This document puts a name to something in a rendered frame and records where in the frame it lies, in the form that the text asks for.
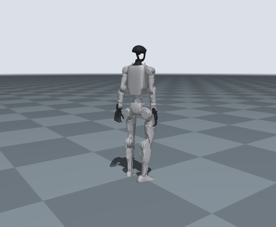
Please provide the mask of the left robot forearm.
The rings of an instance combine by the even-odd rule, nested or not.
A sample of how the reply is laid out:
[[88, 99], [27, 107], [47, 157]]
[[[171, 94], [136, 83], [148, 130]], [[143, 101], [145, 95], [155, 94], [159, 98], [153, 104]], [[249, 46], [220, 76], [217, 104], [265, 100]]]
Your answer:
[[125, 93], [120, 91], [119, 89], [119, 92], [118, 92], [119, 96], [118, 96], [118, 100], [117, 100], [117, 104], [118, 104], [118, 108], [122, 108], [122, 104], [123, 104], [123, 99], [124, 99], [124, 96], [125, 96]]

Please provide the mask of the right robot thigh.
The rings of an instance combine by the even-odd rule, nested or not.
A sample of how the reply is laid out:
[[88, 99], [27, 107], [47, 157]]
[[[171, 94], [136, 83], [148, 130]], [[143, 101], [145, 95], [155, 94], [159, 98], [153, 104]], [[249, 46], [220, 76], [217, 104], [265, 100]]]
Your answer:
[[154, 139], [154, 135], [155, 135], [155, 126], [153, 126], [155, 124], [155, 118], [154, 118], [154, 114], [152, 114], [151, 109], [143, 107], [141, 109], [142, 112], [142, 117], [146, 120], [144, 123], [144, 127], [145, 127], [145, 140], [142, 140], [139, 144], [140, 148], [143, 149], [143, 143], [144, 142], [149, 142], [150, 146], [153, 142]]

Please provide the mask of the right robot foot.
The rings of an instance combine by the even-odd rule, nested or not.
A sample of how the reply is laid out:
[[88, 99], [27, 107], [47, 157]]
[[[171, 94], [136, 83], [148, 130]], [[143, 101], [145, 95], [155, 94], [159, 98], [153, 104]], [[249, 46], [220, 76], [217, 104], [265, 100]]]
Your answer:
[[154, 177], [150, 177], [148, 175], [147, 175], [147, 177], [143, 177], [143, 175], [139, 175], [138, 178], [137, 178], [137, 181], [138, 182], [144, 182], [144, 181], [150, 181], [150, 180], [153, 180], [153, 179], [155, 179], [155, 178]]

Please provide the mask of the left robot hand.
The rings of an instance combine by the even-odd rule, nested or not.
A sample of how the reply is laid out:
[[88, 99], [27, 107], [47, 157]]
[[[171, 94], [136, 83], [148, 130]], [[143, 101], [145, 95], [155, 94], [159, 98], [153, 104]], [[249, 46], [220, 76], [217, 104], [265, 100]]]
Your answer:
[[[124, 119], [124, 117], [123, 117], [123, 115], [122, 115], [122, 113], [121, 113], [121, 109], [122, 108], [118, 108], [118, 104], [116, 105], [116, 112], [115, 112], [115, 116], [114, 116], [114, 120], [116, 121], [116, 122], [122, 122], [121, 121], [121, 116], [122, 116], [122, 118]], [[120, 120], [120, 121], [119, 121]]]

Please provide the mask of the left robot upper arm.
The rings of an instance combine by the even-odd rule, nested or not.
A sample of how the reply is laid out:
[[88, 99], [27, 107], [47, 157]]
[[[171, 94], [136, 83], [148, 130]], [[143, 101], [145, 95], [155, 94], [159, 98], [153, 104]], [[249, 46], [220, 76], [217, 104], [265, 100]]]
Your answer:
[[128, 81], [127, 70], [128, 70], [128, 66], [125, 66], [122, 69], [120, 91], [124, 91], [124, 92], [128, 90], [128, 86], [126, 86], [126, 83]]

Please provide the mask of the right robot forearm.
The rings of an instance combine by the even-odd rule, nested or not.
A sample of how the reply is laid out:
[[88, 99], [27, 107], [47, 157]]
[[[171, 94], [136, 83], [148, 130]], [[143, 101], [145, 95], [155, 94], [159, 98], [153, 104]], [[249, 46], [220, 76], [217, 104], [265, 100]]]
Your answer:
[[155, 110], [157, 110], [157, 108], [156, 108], [156, 87], [153, 88], [153, 94], [149, 95], [149, 98], [150, 98], [151, 111], [152, 111], [152, 108], [155, 108]]

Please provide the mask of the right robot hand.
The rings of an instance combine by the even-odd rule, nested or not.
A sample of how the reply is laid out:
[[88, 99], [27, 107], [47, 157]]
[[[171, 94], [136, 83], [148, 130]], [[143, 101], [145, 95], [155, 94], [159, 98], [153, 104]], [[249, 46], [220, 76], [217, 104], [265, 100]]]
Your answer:
[[155, 110], [155, 108], [152, 108], [152, 114], [154, 114], [154, 118], [155, 118], [155, 124], [153, 126], [157, 125], [157, 111]]

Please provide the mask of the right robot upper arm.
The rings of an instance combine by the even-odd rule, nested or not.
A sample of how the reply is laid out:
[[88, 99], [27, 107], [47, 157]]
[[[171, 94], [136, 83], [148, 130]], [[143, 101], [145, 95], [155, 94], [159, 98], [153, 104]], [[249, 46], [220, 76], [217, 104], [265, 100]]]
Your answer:
[[153, 94], [153, 88], [155, 84], [155, 69], [153, 67], [145, 66], [145, 73], [148, 78], [148, 93]]

